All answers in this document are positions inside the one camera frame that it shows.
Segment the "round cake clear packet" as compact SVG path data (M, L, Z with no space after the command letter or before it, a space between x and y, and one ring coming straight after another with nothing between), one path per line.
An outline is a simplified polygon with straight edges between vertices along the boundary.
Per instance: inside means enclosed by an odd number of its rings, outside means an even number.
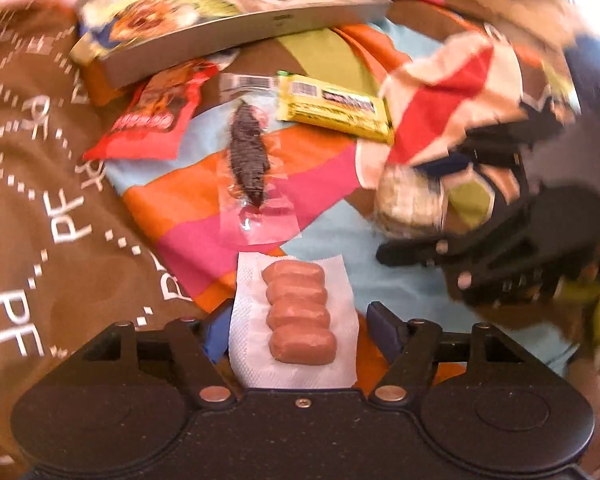
M448 199L440 181L406 165L388 165L375 194L375 222L388 237L440 233Z

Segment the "pink sausages white packet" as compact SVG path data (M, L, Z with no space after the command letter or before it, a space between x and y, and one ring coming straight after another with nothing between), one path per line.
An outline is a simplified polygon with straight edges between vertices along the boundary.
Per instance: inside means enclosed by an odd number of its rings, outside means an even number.
M244 252L228 337L247 388L349 388L358 314L343 258L302 261Z

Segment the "yellow snack bar packet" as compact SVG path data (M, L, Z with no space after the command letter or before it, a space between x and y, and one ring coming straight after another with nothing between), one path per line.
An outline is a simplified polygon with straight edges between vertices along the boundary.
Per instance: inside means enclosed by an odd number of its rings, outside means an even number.
M300 122L387 145L394 130L386 102L318 79L280 72L277 119Z

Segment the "dark dried snack clear wrapper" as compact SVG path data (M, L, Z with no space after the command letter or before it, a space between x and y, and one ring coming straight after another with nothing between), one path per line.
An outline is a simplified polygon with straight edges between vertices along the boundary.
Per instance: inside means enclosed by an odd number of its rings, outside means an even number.
M300 228L284 191L277 79L223 74L220 97L228 105L218 162L221 238L238 247L282 244Z

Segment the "red snack packet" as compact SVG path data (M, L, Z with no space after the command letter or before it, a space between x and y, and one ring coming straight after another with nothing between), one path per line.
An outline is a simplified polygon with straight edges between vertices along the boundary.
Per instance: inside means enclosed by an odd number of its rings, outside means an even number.
M174 159L201 102L202 86L232 64L238 53L237 49L224 50L151 76L83 158Z

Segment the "gold jerky packet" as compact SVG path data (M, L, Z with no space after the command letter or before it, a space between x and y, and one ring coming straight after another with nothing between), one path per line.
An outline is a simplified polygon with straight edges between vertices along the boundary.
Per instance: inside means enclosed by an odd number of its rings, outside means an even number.
M114 16L109 40L125 42L160 37L195 25L196 4L180 0L137 0Z

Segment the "brown PF patterned quilt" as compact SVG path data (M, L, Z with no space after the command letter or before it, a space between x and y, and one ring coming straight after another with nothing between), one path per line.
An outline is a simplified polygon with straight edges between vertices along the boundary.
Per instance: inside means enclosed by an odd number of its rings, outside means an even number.
M137 229L100 162L76 22L56 4L0 8L0 479L26 469L18 398L103 328L159 328L199 310Z

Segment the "grey tray with cartoon liner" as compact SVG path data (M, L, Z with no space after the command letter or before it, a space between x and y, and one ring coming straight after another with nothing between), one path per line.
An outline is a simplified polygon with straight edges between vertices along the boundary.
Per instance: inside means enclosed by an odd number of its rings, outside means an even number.
M305 6L266 12L242 12L235 0L180 0L196 4L199 21L160 37L109 40L114 16L137 0L78 0L79 40L74 62L97 63L110 87L121 88L162 70L253 41L307 30L379 21L389 0L356 0L347 4Z

